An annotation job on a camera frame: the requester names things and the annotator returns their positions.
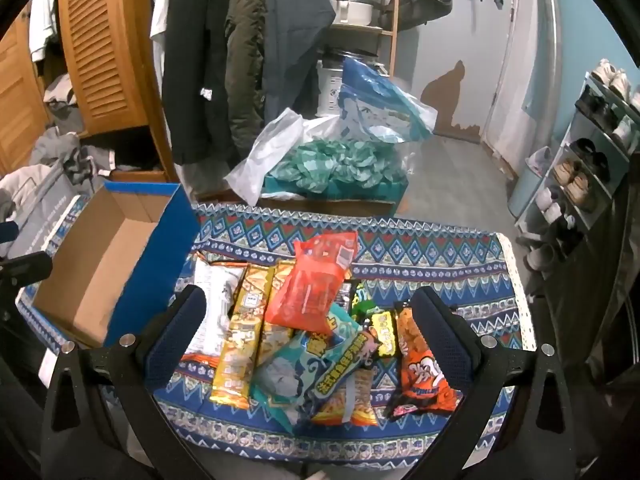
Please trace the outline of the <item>olive hanging coat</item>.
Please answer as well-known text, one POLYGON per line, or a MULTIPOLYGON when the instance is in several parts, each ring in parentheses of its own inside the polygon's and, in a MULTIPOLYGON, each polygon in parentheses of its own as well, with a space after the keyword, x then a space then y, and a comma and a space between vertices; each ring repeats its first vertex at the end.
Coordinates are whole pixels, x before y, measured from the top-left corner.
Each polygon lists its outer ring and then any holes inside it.
POLYGON ((232 141, 241 158, 250 154, 264 126, 264 29, 266 0, 229 0, 226 19, 226 91, 232 141))

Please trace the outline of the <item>blue white plastic bag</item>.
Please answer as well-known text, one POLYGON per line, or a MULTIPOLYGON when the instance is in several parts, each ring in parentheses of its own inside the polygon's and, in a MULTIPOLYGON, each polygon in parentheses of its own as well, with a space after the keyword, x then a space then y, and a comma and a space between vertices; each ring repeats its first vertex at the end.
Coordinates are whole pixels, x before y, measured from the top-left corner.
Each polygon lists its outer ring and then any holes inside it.
POLYGON ((434 133, 437 110, 354 58, 343 63, 337 102, 345 139, 401 144, 422 142, 434 133))

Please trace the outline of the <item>shoe rack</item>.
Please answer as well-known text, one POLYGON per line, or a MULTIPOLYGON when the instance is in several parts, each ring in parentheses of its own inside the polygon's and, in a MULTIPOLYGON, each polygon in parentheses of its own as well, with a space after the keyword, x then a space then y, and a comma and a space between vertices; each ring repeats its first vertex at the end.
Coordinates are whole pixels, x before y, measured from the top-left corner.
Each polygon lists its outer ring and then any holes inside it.
POLYGON ((526 160, 536 181, 515 226, 527 270, 548 276, 574 252, 612 204, 638 145, 639 91, 602 58, 585 74, 561 140, 526 160))

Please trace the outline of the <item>teal snack bag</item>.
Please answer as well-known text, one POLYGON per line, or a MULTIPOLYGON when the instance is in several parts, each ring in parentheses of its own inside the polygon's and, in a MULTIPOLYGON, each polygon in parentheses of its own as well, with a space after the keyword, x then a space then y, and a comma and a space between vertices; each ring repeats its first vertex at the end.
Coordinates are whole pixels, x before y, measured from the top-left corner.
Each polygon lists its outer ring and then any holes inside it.
POLYGON ((372 370, 378 353, 378 340, 337 304, 328 321, 329 335, 302 330, 254 371, 252 398, 290 434, 314 425, 332 394, 356 370, 372 370))

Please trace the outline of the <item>blue cardboard box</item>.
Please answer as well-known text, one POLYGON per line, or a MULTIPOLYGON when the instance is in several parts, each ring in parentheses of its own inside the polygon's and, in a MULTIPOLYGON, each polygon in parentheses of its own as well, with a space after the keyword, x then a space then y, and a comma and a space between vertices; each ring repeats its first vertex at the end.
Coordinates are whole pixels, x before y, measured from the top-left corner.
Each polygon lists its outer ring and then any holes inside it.
POLYGON ((199 230, 181 185, 107 182, 55 249, 34 306, 90 348, 141 333, 168 307, 199 230))

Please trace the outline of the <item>grey blue hanging coat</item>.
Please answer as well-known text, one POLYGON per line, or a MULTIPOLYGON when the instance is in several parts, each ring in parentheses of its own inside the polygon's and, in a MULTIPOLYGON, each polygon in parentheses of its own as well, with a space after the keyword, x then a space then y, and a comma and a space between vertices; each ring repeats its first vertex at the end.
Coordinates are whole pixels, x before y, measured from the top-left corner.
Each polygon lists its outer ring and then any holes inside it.
POLYGON ((266 0, 262 90, 265 121, 286 108, 316 116, 319 51, 335 18, 330 0, 266 0))

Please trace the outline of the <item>teal box with green filling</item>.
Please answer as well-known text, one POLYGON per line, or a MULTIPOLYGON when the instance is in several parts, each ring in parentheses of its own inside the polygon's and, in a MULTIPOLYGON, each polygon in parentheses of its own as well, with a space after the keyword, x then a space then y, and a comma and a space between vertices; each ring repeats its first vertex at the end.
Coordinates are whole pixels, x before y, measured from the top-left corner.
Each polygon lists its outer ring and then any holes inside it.
POLYGON ((265 193, 308 200, 366 200, 399 204, 408 176, 392 144, 313 140, 296 146, 265 176, 265 193))

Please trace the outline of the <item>white bucket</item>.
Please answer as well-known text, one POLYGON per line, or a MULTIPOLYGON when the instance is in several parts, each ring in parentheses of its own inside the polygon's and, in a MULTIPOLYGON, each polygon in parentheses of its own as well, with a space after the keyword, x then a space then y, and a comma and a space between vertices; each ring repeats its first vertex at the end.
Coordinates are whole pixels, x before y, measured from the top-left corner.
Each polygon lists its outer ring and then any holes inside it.
POLYGON ((370 52, 327 48, 317 63, 319 96, 316 115, 318 117, 337 115, 340 112, 338 95, 342 86, 343 65, 346 58, 363 62, 379 74, 388 76, 386 67, 378 62, 378 58, 370 52))

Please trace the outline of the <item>yellow long snack pack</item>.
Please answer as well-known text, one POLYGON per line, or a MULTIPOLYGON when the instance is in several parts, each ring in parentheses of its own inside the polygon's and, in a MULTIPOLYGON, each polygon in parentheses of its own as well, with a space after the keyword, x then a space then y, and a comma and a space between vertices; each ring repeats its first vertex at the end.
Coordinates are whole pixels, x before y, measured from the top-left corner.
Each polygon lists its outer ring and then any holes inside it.
POLYGON ((235 298, 227 335, 210 390, 214 403, 250 407, 250 381, 271 290, 273 266, 250 264, 235 298))

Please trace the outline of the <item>red plastic snack bag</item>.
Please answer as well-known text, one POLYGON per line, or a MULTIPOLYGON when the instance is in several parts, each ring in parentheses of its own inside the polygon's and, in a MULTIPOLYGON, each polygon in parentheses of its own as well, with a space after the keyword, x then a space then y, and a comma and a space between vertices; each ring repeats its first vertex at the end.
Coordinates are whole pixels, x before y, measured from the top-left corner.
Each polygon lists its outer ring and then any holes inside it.
POLYGON ((358 250, 355 231, 296 240, 295 266, 288 276, 277 322, 293 330, 329 335, 328 314, 358 250))

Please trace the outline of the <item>white snack bag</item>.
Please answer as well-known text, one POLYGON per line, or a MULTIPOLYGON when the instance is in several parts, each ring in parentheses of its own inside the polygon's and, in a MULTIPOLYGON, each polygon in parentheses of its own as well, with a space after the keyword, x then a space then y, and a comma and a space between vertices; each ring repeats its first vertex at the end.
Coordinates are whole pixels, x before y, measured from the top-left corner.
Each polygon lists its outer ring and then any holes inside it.
POLYGON ((247 264, 235 261, 207 262, 194 258, 192 284, 198 286, 206 300, 204 318, 182 357, 216 367, 230 325, 230 312, 243 281, 247 264))

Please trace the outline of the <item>green yellow snack bag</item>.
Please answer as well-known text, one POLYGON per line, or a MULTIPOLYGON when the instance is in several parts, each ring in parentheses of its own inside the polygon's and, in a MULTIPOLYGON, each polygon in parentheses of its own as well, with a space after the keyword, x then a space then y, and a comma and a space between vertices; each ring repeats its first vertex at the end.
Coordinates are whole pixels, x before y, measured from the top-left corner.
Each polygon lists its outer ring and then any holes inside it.
POLYGON ((380 307, 360 282, 356 284, 352 293, 349 314, 378 340, 380 343, 378 356, 380 358, 396 356, 397 337, 393 311, 390 308, 380 307))

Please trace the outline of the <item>grey storage bag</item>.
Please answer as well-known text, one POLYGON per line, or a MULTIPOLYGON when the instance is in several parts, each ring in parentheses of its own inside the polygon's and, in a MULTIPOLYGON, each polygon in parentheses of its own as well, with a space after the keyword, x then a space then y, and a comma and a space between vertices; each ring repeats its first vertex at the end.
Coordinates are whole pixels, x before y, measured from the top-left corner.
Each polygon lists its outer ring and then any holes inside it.
POLYGON ((73 184, 60 162, 25 166, 1 178, 1 220, 17 225, 17 237, 1 243, 1 257, 38 252, 56 222, 78 196, 91 196, 102 184, 98 178, 73 184))

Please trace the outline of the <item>orange chips bag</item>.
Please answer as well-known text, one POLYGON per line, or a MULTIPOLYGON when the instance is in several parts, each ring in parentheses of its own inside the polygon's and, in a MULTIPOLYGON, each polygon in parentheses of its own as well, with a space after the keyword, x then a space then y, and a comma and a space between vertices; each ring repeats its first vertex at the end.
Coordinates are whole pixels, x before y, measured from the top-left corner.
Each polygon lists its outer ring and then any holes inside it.
POLYGON ((458 405, 434 353, 427 344, 407 301, 395 306, 397 343, 400 352, 399 389, 387 404, 386 417, 394 420, 408 414, 448 415, 458 405))

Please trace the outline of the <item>orange striped snack bag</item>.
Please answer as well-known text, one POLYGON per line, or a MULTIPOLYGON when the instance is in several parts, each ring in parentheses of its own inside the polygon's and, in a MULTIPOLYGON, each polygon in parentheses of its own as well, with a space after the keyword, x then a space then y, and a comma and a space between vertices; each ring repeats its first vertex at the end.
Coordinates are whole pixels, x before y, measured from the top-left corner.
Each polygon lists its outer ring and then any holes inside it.
POLYGON ((378 419, 371 404, 372 378, 372 370, 360 368, 353 372, 314 415, 311 422, 320 426, 376 426, 378 419))

